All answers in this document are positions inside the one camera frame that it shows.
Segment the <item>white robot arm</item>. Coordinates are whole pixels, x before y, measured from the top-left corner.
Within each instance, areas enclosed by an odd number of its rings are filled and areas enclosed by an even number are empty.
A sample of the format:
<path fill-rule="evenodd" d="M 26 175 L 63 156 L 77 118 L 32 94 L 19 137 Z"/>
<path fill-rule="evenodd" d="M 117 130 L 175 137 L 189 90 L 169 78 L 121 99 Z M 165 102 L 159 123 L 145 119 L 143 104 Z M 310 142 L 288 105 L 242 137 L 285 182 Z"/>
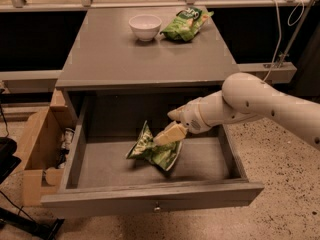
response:
<path fill-rule="evenodd" d="M 277 91 L 248 73 L 235 73 L 222 89 L 168 113 L 172 122 L 155 138 L 158 145 L 180 141 L 222 124 L 266 117 L 320 149 L 320 105 Z"/>

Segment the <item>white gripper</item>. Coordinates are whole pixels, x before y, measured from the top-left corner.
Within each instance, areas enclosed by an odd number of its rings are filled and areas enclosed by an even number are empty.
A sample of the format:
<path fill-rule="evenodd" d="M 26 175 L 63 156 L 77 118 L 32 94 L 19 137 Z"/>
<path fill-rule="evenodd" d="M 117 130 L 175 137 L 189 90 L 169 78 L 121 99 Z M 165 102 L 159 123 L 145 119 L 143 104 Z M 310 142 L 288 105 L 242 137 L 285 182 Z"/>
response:
<path fill-rule="evenodd" d="M 211 126 L 205 123 L 201 115 L 200 108 L 202 105 L 202 97 L 200 97 L 169 111 L 167 116 L 173 120 L 173 122 L 157 134 L 153 138 L 153 142 L 158 146 L 162 146 L 171 142 L 183 140 L 188 131 L 192 134 L 200 134 L 209 131 Z"/>

